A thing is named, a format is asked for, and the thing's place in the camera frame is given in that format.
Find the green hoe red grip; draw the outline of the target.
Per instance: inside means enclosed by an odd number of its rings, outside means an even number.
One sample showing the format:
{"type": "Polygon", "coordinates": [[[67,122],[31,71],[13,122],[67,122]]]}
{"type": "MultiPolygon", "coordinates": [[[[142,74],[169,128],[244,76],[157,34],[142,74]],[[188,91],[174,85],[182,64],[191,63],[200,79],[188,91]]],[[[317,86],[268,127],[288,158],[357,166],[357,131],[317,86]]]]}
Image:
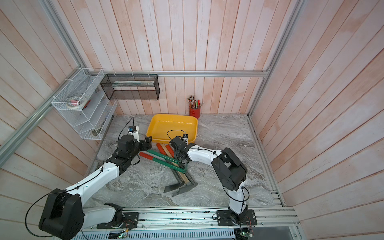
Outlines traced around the green hoe red grip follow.
{"type": "Polygon", "coordinates": [[[159,157],[159,158],[162,158],[162,159],[171,161],[171,162],[173,162],[173,163],[175,163],[175,164],[179,164],[179,161],[178,161],[178,160],[173,159],[173,158],[171,158],[171,157],[169,157],[169,156],[167,156],[167,155],[163,155],[163,154],[161,154],[161,153],[158,153],[158,152],[156,152],[156,151],[154,151],[154,150],[147,150],[147,152],[148,152],[149,154],[155,155],[155,156],[157,156],[157,157],[159,157]]]}
{"type": "Polygon", "coordinates": [[[170,168],[170,169],[176,170],[176,171],[178,171],[178,172],[180,172],[180,173],[183,173],[183,174],[184,174],[184,173],[187,172],[187,169],[182,169],[182,168],[180,168],[180,167],[178,167],[178,166],[175,166],[175,165],[172,164],[172,163],[167,163],[167,162],[165,162],[165,161],[163,161],[163,160],[157,159],[157,158],[155,158],[155,157],[153,157],[153,156],[151,156],[151,155],[148,155],[148,154],[146,154],[146,153],[144,153],[144,152],[140,152],[140,153],[139,153],[139,156],[141,156],[141,157],[143,157],[143,158],[145,158],[145,159],[151,160],[151,161],[153,161],[153,162],[156,162],[156,163],[158,163],[158,164],[161,164],[161,165],[163,165],[163,166],[166,166],[166,167],[168,167],[168,168],[170,168]]]}

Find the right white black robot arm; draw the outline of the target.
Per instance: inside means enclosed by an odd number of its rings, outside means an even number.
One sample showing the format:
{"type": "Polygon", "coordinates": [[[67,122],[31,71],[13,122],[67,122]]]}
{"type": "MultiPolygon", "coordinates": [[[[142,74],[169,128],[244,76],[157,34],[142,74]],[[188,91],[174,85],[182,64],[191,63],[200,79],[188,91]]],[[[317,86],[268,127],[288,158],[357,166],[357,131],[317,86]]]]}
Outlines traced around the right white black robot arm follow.
{"type": "Polygon", "coordinates": [[[212,166],[230,199],[230,213],[239,219],[245,216],[250,197],[249,190],[245,187],[248,169],[230,148],[211,150],[187,143],[180,136],[174,137],[170,145],[177,159],[183,163],[200,162],[212,166]]]}

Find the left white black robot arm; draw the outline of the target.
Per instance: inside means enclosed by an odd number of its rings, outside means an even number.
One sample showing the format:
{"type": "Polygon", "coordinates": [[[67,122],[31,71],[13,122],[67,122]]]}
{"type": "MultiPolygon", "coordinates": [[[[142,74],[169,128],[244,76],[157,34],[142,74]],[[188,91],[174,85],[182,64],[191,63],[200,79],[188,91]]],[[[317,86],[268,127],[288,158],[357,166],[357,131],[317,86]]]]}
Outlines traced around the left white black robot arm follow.
{"type": "Polygon", "coordinates": [[[112,203],[84,208],[85,203],[110,181],[121,176],[140,152],[152,147],[152,137],[137,140],[133,135],[118,139],[117,149],[102,166],[80,182],[48,194],[39,229],[62,240],[70,240],[81,230],[99,224],[119,228],[124,224],[123,208],[112,203]]]}

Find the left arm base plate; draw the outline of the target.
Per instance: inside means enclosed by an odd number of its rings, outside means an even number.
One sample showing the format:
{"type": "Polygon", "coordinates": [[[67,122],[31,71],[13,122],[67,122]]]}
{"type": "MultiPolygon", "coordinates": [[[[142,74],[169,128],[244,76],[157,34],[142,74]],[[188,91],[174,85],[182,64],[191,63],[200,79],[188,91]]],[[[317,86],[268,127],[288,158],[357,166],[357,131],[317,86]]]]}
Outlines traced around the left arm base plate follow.
{"type": "Polygon", "coordinates": [[[138,212],[122,212],[119,213],[109,223],[102,223],[97,225],[97,229],[128,229],[132,230],[137,228],[139,220],[138,212]]]}

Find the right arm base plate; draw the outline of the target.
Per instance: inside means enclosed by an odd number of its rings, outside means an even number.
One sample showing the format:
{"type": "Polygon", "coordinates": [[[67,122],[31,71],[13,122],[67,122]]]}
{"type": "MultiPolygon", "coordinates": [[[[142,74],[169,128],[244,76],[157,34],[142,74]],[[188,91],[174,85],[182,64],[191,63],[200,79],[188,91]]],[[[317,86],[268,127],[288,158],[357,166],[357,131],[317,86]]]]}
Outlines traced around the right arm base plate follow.
{"type": "Polygon", "coordinates": [[[254,210],[245,209],[240,215],[232,210],[216,211],[219,226],[256,226],[258,224],[254,210]]]}

